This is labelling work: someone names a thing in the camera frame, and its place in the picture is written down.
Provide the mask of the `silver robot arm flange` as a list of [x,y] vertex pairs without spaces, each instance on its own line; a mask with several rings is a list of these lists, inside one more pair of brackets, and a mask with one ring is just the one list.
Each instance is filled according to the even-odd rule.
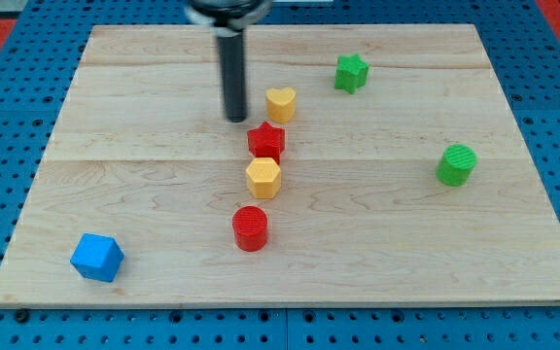
[[264,18],[272,5],[272,0],[188,0],[184,12],[191,23],[229,37]]

